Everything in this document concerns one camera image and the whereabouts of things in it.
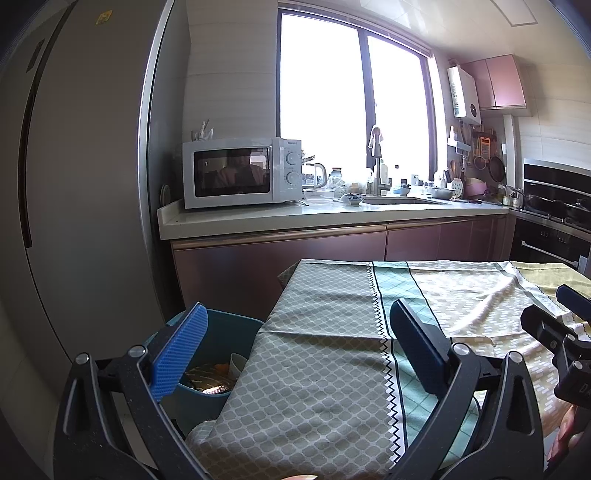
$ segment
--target pink bowl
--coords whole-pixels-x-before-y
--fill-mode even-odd
[[[486,183],[472,183],[470,185],[466,185],[466,190],[464,192],[466,197],[475,197],[476,195],[484,195],[486,192],[487,185]]]

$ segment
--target microwave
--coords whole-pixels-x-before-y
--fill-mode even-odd
[[[229,138],[183,144],[185,208],[302,199],[301,140]]]

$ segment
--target human hand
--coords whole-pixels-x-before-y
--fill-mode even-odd
[[[574,448],[577,442],[582,437],[583,433],[576,432],[575,426],[575,416],[577,414],[577,407],[572,405],[568,412],[562,418],[562,423],[560,424],[560,430],[558,431],[558,435],[554,439],[554,443],[552,444],[552,448],[548,453],[548,461],[552,461],[559,455],[567,452],[568,450]]]

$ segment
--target refrigerator door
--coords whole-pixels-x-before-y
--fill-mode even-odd
[[[0,77],[0,302],[33,364],[57,395],[70,361],[47,318],[27,259],[19,208],[19,194],[24,193],[19,152],[22,128],[28,124],[26,114],[34,105],[34,78],[43,70],[52,34],[64,13],[66,17],[67,11],[56,14],[25,38]]]
[[[80,0],[39,85],[27,150],[27,252],[71,358],[120,356],[165,321],[152,277],[146,144],[173,5]]]

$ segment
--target white countertop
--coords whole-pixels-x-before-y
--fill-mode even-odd
[[[346,205],[341,202],[320,205],[273,203],[238,207],[186,210],[182,200],[158,210],[162,240],[199,238],[231,233],[269,232],[305,228],[326,228],[401,220],[501,215],[508,207],[487,203],[432,200],[429,205]]]

